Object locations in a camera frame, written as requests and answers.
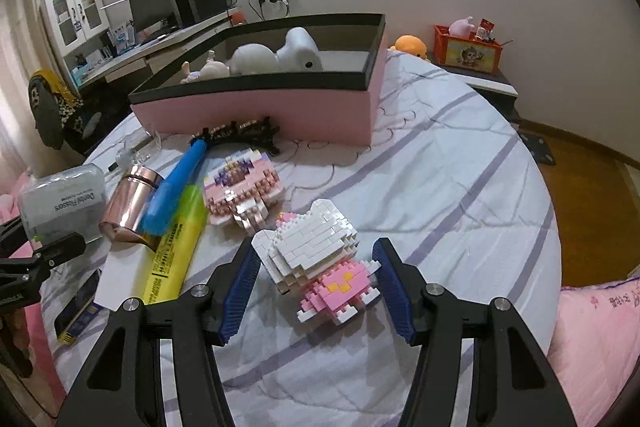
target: bed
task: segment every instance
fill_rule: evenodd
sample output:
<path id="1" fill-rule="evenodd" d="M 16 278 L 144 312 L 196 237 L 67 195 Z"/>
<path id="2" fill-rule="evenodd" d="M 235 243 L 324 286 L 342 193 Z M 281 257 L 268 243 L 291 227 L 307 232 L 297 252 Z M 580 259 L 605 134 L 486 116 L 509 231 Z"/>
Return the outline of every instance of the bed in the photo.
<path id="1" fill-rule="evenodd" d="M 139 126 L 132 115 L 88 159 L 103 170 L 121 140 Z M 284 208 L 305 211 L 331 199 L 358 230 L 357 257 L 389 237 L 403 260 L 459 298 L 515 303 L 546 352 L 561 283 L 558 229 L 545 183 L 510 124 L 466 84 L 417 57 L 388 52 L 378 119 L 369 148 L 316 142 L 277 142 L 273 159 L 286 187 Z M 148 164 L 167 174 L 188 137 L 164 141 Z M 238 148 L 209 153 L 201 176 Z M 108 191 L 117 179 L 108 181 Z M 184 288 L 205 282 L 228 261 L 243 232 L 207 227 Z M 46 325 L 105 261 L 109 245 L 88 245 L 42 288 Z M 264 270 L 239 333 L 215 348 L 220 376 L 238 426 L 394 426 L 404 407 L 418 348 L 395 334 L 379 299 L 342 327 L 300 324 L 300 301 L 281 296 Z M 67 390 L 107 321 L 97 319 L 71 347 L 49 328 L 49 346 Z M 463 343 L 452 425 L 466 425 L 472 348 Z M 180 425 L 172 352 L 162 346 L 167 423 Z"/>

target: plush toy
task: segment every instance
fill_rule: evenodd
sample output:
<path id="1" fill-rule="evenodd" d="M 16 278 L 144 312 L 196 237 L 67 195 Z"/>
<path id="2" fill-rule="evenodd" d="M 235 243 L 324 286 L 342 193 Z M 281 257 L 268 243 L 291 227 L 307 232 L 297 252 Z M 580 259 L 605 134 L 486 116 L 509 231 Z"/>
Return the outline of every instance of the plush toy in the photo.
<path id="1" fill-rule="evenodd" d="M 216 61 L 216 52 L 209 51 L 209 58 L 207 63 L 200 71 L 191 72 L 191 66 L 188 62 L 182 65 L 182 74 L 184 78 L 180 81 L 181 84 L 189 84 L 190 82 L 197 82 L 200 80 L 214 80 L 216 78 L 225 78 L 229 76 L 229 68 L 227 68 L 222 62 Z"/>
<path id="2" fill-rule="evenodd" d="M 285 45 L 276 52 L 281 71 L 322 71 L 320 51 L 309 32 L 292 28 L 287 32 Z"/>
<path id="3" fill-rule="evenodd" d="M 466 19 L 455 21 L 451 26 L 449 26 L 449 35 L 452 37 L 458 37 L 459 39 L 468 39 L 471 32 L 476 29 L 476 27 L 471 23 L 472 20 L 473 17 L 467 17 Z"/>
<path id="4" fill-rule="evenodd" d="M 232 76 L 278 73 L 280 65 L 275 53 L 262 44 L 240 46 L 227 63 Z"/>
<path id="5" fill-rule="evenodd" d="M 229 76 L 229 68 L 222 62 L 216 61 L 216 52 L 211 50 L 207 63 L 200 70 L 200 80 L 213 80 Z"/>
<path id="6" fill-rule="evenodd" d="M 427 45 L 413 35 L 403 35 L 396 41 L 396 45 L 391 46 L 389 49 L 415 55 L 422 60 L 431 62 L 427 58 Z"/>
<path id="7" fill-rule="evenodd" d="M 200 72 L 193 71 L 193 73 L 191 73 L 191 65 L 188 62 L 184 62 L 180 70 L 182 71 L 182 76 L 184 76 L 180 81 L 181 84 L 189 84 L 190 82 L 196 82 L 200 79 Z"/>

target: orange plush toy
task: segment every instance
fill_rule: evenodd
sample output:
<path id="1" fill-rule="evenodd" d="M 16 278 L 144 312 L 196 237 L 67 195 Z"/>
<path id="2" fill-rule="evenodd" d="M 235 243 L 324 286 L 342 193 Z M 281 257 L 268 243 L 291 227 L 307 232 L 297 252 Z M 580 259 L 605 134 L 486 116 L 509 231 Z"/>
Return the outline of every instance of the orange plush toy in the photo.
<path id="1" fill-rule="evenodd" d="M 427 58 L 427 45 L 413 35 L 403 35 L 396 41 L 396 45 L 391 46 L 389 49 L 415 55 L 422 60 L 431 62 Z"/>

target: yellow scarf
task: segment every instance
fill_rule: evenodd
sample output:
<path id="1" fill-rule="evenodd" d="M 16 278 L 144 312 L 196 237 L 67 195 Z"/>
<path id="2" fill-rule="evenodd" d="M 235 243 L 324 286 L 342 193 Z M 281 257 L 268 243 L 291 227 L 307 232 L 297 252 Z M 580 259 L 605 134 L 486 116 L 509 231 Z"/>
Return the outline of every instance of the yellow scarf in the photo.
<path id="1" fill-rule="evenodd" d="M 69 88 L 65 86 L 65 83 L 60 80 L 53 71 L 40 70 L 33 73 L 32 76 L 41 76 L 44 78 L 51 92 L 56 92 L 62 96 L 70 107 L 76 107 L 78 104 L 78 99 L 73 95 L 73 93 L 71 93 L 71 91 L 69 91 Z"/>

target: wooden baseboard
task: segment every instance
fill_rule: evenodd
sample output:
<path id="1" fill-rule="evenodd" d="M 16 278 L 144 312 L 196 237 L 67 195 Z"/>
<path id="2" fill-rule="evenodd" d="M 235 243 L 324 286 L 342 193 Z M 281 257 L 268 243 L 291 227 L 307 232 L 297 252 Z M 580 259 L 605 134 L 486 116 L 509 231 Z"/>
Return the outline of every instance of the wooden baseboard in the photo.
<path id="1" fill-rule="evenodd" d="M 581 145 L 583 147 L 587 147 L 588 149 L 594 150 L 595 152 L 598 152 L 605 156 L 610 156 L 611 158 L 614 158 L 622 163 L 626 163 L 627 165 L 632 166 L 634 169 L 640 170 L 640 161 L 634 160 L 633 158 L 627 156 L 626 154 L 616 151 L 611 147 L 607 147 L 602 143 L 594 142 L 589 138 L 585 138 L 584 136 L 580 136 L 578 134 L 565 131 L 564 129 L 558 129 L 558 127 L 553 127 L 551 125 L 547 125 L 546 123 L 538 123 L 531 120 L 523 119 L 520 122 L 520 130 L 540 132 L 548 136 L 560 138 L 562 140 L 566 140 L 567 142 L 572 142 L 572 143 Z"/>

